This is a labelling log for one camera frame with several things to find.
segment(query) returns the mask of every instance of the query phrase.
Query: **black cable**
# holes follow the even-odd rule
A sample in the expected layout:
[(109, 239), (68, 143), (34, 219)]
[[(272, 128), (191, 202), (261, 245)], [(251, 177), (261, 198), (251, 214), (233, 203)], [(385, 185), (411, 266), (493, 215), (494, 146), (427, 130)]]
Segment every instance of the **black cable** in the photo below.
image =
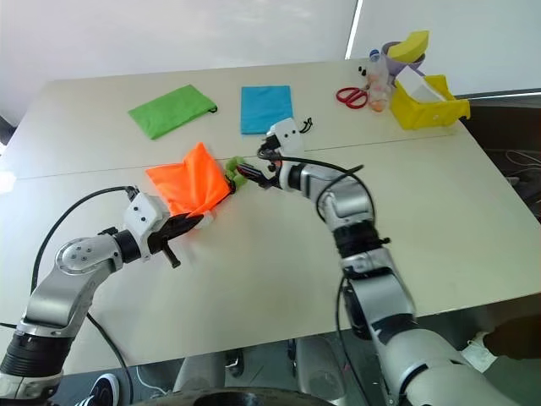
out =
[(100, 332), (103, 339), (109, 344), (109, 347), (111, 347), (111, 350), (115, 354), (115, 356), (118, 359), (118, 362), (120, 362), (120, 365), (122, 366), (122, 369), (124, 371), (124, 374), (126, 374), (126, 377), (128, 378), (128, 389), (129, 389), (129, 404), (134, 402), (134, 382), (132, 381), (132, 376), (129, 374), (128, 366), (124, 362), (124, 358), (122, 358), (122, 354), (120, 354), (120, 351), (118, 350), (117, 345), (111, 340), (105, 329), (96, 321), (94, 317), (90, 313), (86, 314), (86, 318), (94, 325), (96, 330)]
[(318, 216), (320, 217), (321, 221), (324, 222), (325, 221), (325, 218), (323, 217), (323, 215), (321, 214), (321, 210), (320, 210), (320, 200), (321, 200), (321, 197), (323, 196), (323, 194), (329, 190), (332, 186), (334, 186), (335, 184), (337, 184), (338, 182), (340, 182), (342, 179), (350, 176), (350, 175), (353, 175), (355, 172), (357, 171), (360, 171), (361, 169), (363, 169), (364, 165), (358, 165), (356, 167), (352, 167), (351, 169), (348, 169), (347, 170), (347, 173), (343, 173), (342, 175), (340, 176), (337, 176), (336, 178), (334, 178), (331, 182), (329, 182), (328, 184), (325, 185), (325, 187), (320, 191), (320, 193), (318, 194), (318, 197), (317, 199), (315, 200), (315, 210), (317, 211), (318, 213)]
[[(77, 207), (79, 207), (81, 204), (85, 203), (87, 200), (92, 199), (93, 197), (104, 195), (105, 193), (110, 192), (118, 192), (118, 191), (125, 191), (128, 193), (128, 197), (134, 192), (133, 186), (115, 186), (112, 188), (106, 188), (106, 189), (100, 189), (96, 192), (90, 193), (89, 195), (83, 197), (82, 199), (77, 200), (75, 203), (73, 203), (65, 212), (58, 218), (57, 222), (53, 224), (49, 232), (47, 233), (47, 236), (41, 243), (40, 248), (37, 251), (36, 260), (34, 261), (34, 268), (32, 270), (32, 283), (30, 286), (30, 294), (34, 292), (34, 289), (36, 289), (37, 286), (37, 278), (40, 272), (40, 263), (41, 263), (41, 257), (43, 256), (43, 252), (45, 251), (45, 248), (47, 244), (49, 243), (49, 240), (51, 239), (52, 235), (55, 231), (57, 231), (57, 228), (60, 226), (60, 224), (66, 219), (66, 217), (71, 213), (73, 210), (75, 210)], [(124, 374), (126, 374), (126, 377), (128, 378), (128, 389), (129, 389), (129, 402), (134, 402), (134, 382), (132, 381), (132, 376), (129, 374), (128, 367), (126, 366), (126, 363), (124, 362), (124, 359), (122, 355), (120, 354), (120, 351), (118, 350), (118, 347), (115, 345), (115, 343), (109, 338), (107, 335), (107, 332), (105, 329), (100, 326), (100, 323), (98, 323), (91, 315), (88, 313), (86, 315), (88, 320), (94, 325), (94, 327), (100, 332), (103, 339), (109, 344), (109, 347), (111, 348), (112, 352), (115, 354), (115, 356), (118, 359), (118, 362), (122, 366), (122, 369), (124, 371)]]
[(306, 121), (303, 121), (303, 124), (304, 124), (304, 127), (302, 127), (298, 131), (301, 134), (308, 133), (310, 131), (310, 129), (312, 129), (312, 125), (314, 125), (314, 123), (312, 123), (312, 118), (311, 117), (308, 117), (308, 119)]
[(75, 210), (77, 207), (85, 203), (87, 200), (92, 199), (93, 197), (104, 195), (105, 193), (110, 192), (117, 192), (117, 191), (126, 191), (128, 192), (130, 190), (131, 186), (115, 186), (113, 188), (106, 188), (97, 190), (96, 192), (90, 193), (89, 195), (83, 197), (82, 199), (77, 200), (75, 203), (73, 203), (65, 212), (60, 216), (60, 218), (55, 222), (45, 238), (43, 239), (43, 242), (41, 243), (40, 248), (37, 251), (36, 260), (34, 261), (34, 268), (32, 269), (32, 281), (30, 285), (30, 294), (34, 292), (37, 286), (37, 277), (40, 272), (40, 262), (41, 257), (43, 256), (43, 252), (45, 251), (45, 248), (47, 247), (47, 244), (49, 244), (49, 240), (51, 239), (52, 235), (55, 231), (57, 231), (57, 228), (60, 226), (60, 224), (66, 219), (66, 217), (71, 213), (73, 210)]
[(359, 392), (361, 393), (361, 398), (363, 398), (363, 403), (366, 404), (367, 406), (370, 406), (369, 397), (366, 394), (364, 385), (361, 379), (359, 378), (357, 371), (355, 370), (355, 367), (353, 366), (352, 359), (350, 358), (349, 353), (347, 352), (346, 343), (344, 341), (344, 337), (342, 336), (342, 330), (340, 328), (340, 297), (342, 296), (342, 286), (345, 280), (346, 280), (346, 277), (342, 277), (342, 279), (340, 280), (340, 285), (338, 285), (338, 292), (336, 292), (336, 307), (335, 307), (336, 332), (338, 333), (338, 338), (340, 339), (342, 352), (344, 353), (344, 356), (346, 357), (346, 361), (349, 364), (349, 367), (353, 373), (353, 377), (355, 378), (355, 382), (357, 383)]
[[(372, 212), (374, 213), (374, 215), (373, 215), (374, 220), (372, 221), (372, 223), (375, 225), (375, 217), (376, 217), (376, 215), (375, 215), (374, 199), (372, 198), (372, 195), (370, 194), (369, 188), (366, 187), (366, 184), (364, 184), (364, 182), (357, 175), (354, 174), (360, 168), (356, 169), (356, 167), (354, 167), (352, 169), (347, 170), (347, 169), (345, 169), (343, 167), (339, 167), (337, 165), (334, 165), (334, 164), (328, 163), (328, 162), (317, 161), (315, 159), (300, 158), (300, 157), (297, 157), (297, 156), (281, 156), (280, 154), (277, 154), (275, 152), (272, 152), (272, 153), (269, 154), (267, 151), (262, 151), (262, 150), (257, 151), (257, 157), (260, 158), (260, 159), (265, 159), (266, 161), (289, 161), (289, 162), (306, 163), (306, 164), (309, 164), (309, 165), (317, 165), (317, 166), (320, 166), (320, 167), (328, 167), (329, 169), (334, 169), (335, 171), (341, 172), (343, 175), (345, 175), (342, 178), (339, 176), (338, 177), (338, 178), (340, 178), (339, 180), (344, 179), (346, 176), (349, 176), (350, 178), (355, 179), (355, 181), (364, 188), (364, 190), (366, 191), (366, 195), (369, 197), (370, 205), (372, 206)], [(339, 180), (333, 179), (331, 184), (327, 185), (326, 188), (327, 189), (330, 188), (332, 186), (332, 184), (335, 184)], [(319, 210), (317, 205), (316, 205), (316, 210), (318, 212), (318, 216), (320, 217), (320, 219), (324, 221), (325, 219), (321, 215), (320, 210)]]

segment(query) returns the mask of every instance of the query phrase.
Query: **green object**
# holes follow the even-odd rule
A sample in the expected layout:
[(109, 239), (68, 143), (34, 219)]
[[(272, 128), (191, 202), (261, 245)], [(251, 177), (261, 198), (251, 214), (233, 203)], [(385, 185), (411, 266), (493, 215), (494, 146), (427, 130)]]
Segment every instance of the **green object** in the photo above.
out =
[(235, 177), (233, 178), (233, 182), (235, 182), (235, 186), (238, 188), (240, 188), (243, 184), (246, 184), (246, 182), (248, 182), (248, 180), (243, 176), (241, 175), (240, 173), (238, 173), (237, 175), (235, 175)]
[(237, 170), (237, 165), (240, 163), (244, 163), (244, 158), (241, 156), (234, 156), (226, 162), (226, 178), (235, 183), (235, 188), (237, 190), (243, 184), (248, 182), (248, 180)]
[(128, 114), (151, 140), (155, 140), (217, 108), (211, 99), (187, 85), (136, 107)]
[(228, 171), (235, 171), (237, 170), (237, 165), (240, 163), (244, 163), (244, 158), (241, 156), (234, 156), (226, 163), (226, 169)]

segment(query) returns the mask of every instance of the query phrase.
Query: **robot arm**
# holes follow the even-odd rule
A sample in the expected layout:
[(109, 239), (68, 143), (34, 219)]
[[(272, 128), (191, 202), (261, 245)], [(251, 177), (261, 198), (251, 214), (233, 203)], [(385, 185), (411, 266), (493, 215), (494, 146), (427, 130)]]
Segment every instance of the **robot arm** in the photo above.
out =
[(57, 390), (64, 360), (97, 288), (123, 264), (147, 261), (159, 251), (173, 267), (180, 265), (167, 241), (201, 218), (169, 217), (159, 198), (138, 193), (125, 211), (123, 231), (112, 228), (65, 244), (30, 296), (0, 365), (0, 404), (44, 404)]
[(372, 199), (362, 182), (349, 176), (336, 181), (343, 172), (328, 167), (282, 161), (286, 152), (300, 150), (291, 119), (276, 124), (267, 135), (258, 156), (272, 162), (276, 176), (266, 179), (246, 164), (238, 170), (263, 187), (298, 190), (318, 205), (348, 280), (343, 294), (352, 328), (374, 343), (388, 404), (401, 404), (404, 398), (414, 406), (515, 404), (444, 338), (418, 326), (413, 301), (384, 247), (390, 240), (378, 235)]

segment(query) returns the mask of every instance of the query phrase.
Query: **blue cloth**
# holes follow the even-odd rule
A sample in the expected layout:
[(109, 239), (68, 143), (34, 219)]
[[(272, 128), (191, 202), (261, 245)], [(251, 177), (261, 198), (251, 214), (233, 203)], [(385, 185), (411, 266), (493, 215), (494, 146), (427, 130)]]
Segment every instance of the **blue cloth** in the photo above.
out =
[(242, 134), (266, 134), (272, 124), (292, 117), (289, 86), (242, 88), (240, 109)]

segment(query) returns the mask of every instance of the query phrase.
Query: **electrical wire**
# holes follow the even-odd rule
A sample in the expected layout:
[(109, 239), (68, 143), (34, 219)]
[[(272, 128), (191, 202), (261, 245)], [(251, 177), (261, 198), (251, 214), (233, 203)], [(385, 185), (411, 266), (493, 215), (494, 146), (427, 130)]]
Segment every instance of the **electrical wire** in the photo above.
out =
[(149, 389), (158, 391), (164, 396), (167, 395), (167, 392), (164, 391), (163, 389), (161, 389), (160, 387), (152, 386), (152, 385), (146, 383), (145, 381), (143, 381), (143, 378), (141, 378), (141, 374), (139, 373), (139, 366), (138, 365), (135, 367), (135, 372), (137, 372), (137, 379), (139, 379), (139, 382), (141, 382), (141, 385), (143, 385), (144, 387), (148, 387)]
[[(79, 207), (81, 204), (85, 203), (87, 200), (92, 199), (93, 197), (104, 195), (105, 193), (110, 192), (118, 192), (118, 191), (125, 191), (128, 193), (128, 196), (136, 190), (133, 186), (115, 186), (112, 188), (106, 188), (106, 189), (100, 189), (96, 192), (90, 193), (89, 195), (83, 197), (82, 199), (77, 200), (75, 203), (73, 203), (61, 216), (58, 218), (57, 222), (53, 224), (49, 232), (47, 233), (47, 236), (43, 239), (43, 242), (41, 243), (40, 248), (38, 249), (36, 260), (34, 261), (34, 268), (32, 270), (32, 282), (30, 285), (30, 294), (34, 292), (37, 286), (37, 278), (39, 276), (40, 272), (40, 263), (41, 263), (41, 257), (43, 256), (43, 253), (45, 252), (45, 248), (47, 244), (49, 243), (49, 240), (51, 239), (54, 232), (57, 230), (57, 228), (60, 226), (60, 224), (66, 219), (66, 217), (71, 213), (73, 210), (75, 210), (77, 207)], [(128, 367), (126, 366), (126, 363), (124, 362), (124, 359), (122, 355), (120, 354), (120, 351), (118, 350), (118, 347), (115, 345), (115, 343), (111, 340), (105, 329), (90, 315), (90, 313), (87, 313), (86, 318), (94, 325), (94, 327), (97, 329), (98, 332), (100, 332), (103, 339), (109, 344), (109, 347), (111, 348), (111, 351), (115, 354), (115, 356), (118, 359), (118, 362), (122, 366), (122, 369), (124, 371), (124, 374), (128, 378), (128, 389), (129, 389), (129, 403), (134, 402), (134, 382), (132, 381), (132, 376), (129, 374)]]
[(347, 178), (350, 175), (353, 175), (355, 172), (360, 171), (361, 169), (363, 169), (363, 167), (364, 167), (364, 165), (358, 165), (356, 167), (352, 167), (351, 169), (348, 169), (347, 173), (343, 173), (342, 175), (337, 176), (332, 181), (330, 181), (328, 184), (326, 184), (325, 187), (320, 191), (320, 193), (318, 194), (318, 197), (315, 200), (315, 210), (317, 211), (318, 216), (320, 217), (322, 222), (325, 221), (325, 218), (321, 214), (321, 210), (320, 210), (320, 200), (321, 200), (321, 197), (323, 196), (323, 194), (327, 190), (329, 190), (332, 186), (334, 186), (335, 184), (340, 182), (342, 179)]
[[(366, 187), (366, 184), (364, 184), (364, 182), (357, 175), (354, 174), (360, 168), (356, 169), (357, 167), (354, 167), (352, 169), (347, 170), (347, 169), (345, 169), (343, 167), (339, 167), (337, 165), (334, 165), (334, 164), (328, 163), (328, 162), (317, 161), (315, 159), (301, 158), (301, 157), (297, 157), (297, 156), (281, 156), (280, 154), (276, 154), (274, 152), (273, 153), (268, 153), (267, 151), (262, 151), (262, 150), (257, 151), (257, 157), (260, 158), (260, 159), (265, 159), (266, 161), (288, 161), (288, 162), (306, 163), (306, 164), (309, 164), (309, 165), (316, 165), (316, 166), (320, 166), (320, 167), (328, 167), (329, 169), (334, 169), (335, 171), (340, 172), (343, 175), (345, 175), (343, 178), (341, 178), (339, 180), (342, 180), (347, 176), (349, 176), (350, 178), (355, 179), (355, 181), (364, 188), (364, 190), (366, 191), (366, 195), (368, 196), (368, 198), (370, 200), (370, 205), (372, 206), (372, 212), (374, 213), (374, 220), (372, 221), (372, 223), (375, 225), (376, 215), (375, 215), (374, 199), (372, 198), (372, 195), (370, 194), (369, 188)], [(331, 183), (334, 184), (333, 182), (336, 183), (338, 181), (336, 179), (333, 179), (333, 181)], [(324, 221), (325, 219), (321, 215), (318, 206), (316, 206), (316, 210), (318, 212), (318, 216), (321, 218), (321, 220)]]
[(519, 173), (525, 173), (529, 171), (541, 171), (541, 167), (526, 167), (524, 169), (519, 169), (518, 171), (515, 171), (513, 173), (509, 173), (506, 175), (506, 177), (515, 176), (515, 175), (518, 175)]
[[(524, 163), (524, 162), (515, 161), (513, 158), (511, 158), (511, 153), (527, 158), (530, 161), (533, 161), (533, 163)], [(541, 167), (541, 161), (539, 159), (534, 158), (533, 156), (530, 156), (528, 154), (525, 154), (524, 152), (508, 150), (505, 152), (505, 158), (507, 158), (507, 161), (512, 162), (515, 165), (518, 165), (519, 167)]]
[(89, 320), (90, 323), (94, 325), (96, 330), (100, 332), (103, 339), (109, 344), (109, 347), (111, 348), (112, 352), (115, 354), (115, 356), (118, 359), (118, 362), (122, 366), (122, 369), (124, 371), (124, 374), (126, 374), (126, 377), (128, 378), (128, 390), (129, 390), (129, 404), (134, 402), (134, 382), (132, 381), (132, 376), (129, 374), (128, 367), (126, 366), (126, 363), (124, 362), (124, 358), (122, 357), (122, 354), (120, 354), (120, 351), (118, 350), (117, 345), (111, 340), (105, 329), (101, 326), (100, 323), (96, 321), (94, 317), (90, 313), (86, 314), (86, 318)]
[(71, 213), (73, 210), (75, 210), (77, 207), (85, 203), (87, 200), (92, 199), (93, 197), (104, 195), (105, 193), (110, 192), (117, 192), (117, 191), (129, 191), (129, 188), (131, 186), (115, 186), (112, 188), (106, 188), (97, 190), (96, 192), (90, 193), (89, 195), (83, 197), (82, 199), (77, 200), (75, 203), (73, 203), (65, 212), (58, 218), (57, 222), (55, 222), (45, 238), (43, 239), (43, 242), (41, 243), (40, 248), (37, 251), (36, 254), (36, 260), (34, 261), (34, 267), (32, 269), (32, 280), (30, 284), (30, 294), (34, 292), (37, 286), (37, 277), (40, 272), (40, 263), (41, 263), (41, 257), (43, 256), (43, 252), (45, 252), (45, 248), (47, 247), (47, 244), (49, 244), (49, 240), (51, 239), (52, 235), (57, 231), (57, 228), (60, 226), (60, 224), (66, 219), (66, 217)]
[(340, 340), (340, 345), (342, 346), (342, 352), (344, 353), (344, 356), (346, 357), (346, 361), (349, 364), (351, 372), (353, 373), (353, 377), (355, 378), (355, 382), (357, 383), (359, 392), (361, 394), (361, 398), (363, 398), (363, 404), (370, 406), (371, 403), (369, 401), (369, 397), (366, 393), (366, 390), (364, 389), (364, 385), (363, 385), (363, 382), (361, 381), (361, 378), (359, 378), (358, 373), (355, 370), (355, 367), (353, 366), (352, 359), (349, 356), (349, 353), (347, 351), (346, 342), (344, 341), (342, 330), (340, 328), (340, 297), (342, 296), (342, 287), (345, 281), (346, 281), (346, 277), (342, 277), (342, 279), (340, 279), (340, 284), (338, 285), (338, 291), (336, 292), (336, 307), (335, 307), (336, 333), (338, 334), (338, 339)]
[(304, 127), (302, 127), (298, 132), (301, 134), (308, 133), (311, 129), (314, 123), (312, 122), (312, 118), (308, 117), (306, 121), (303, 121)]

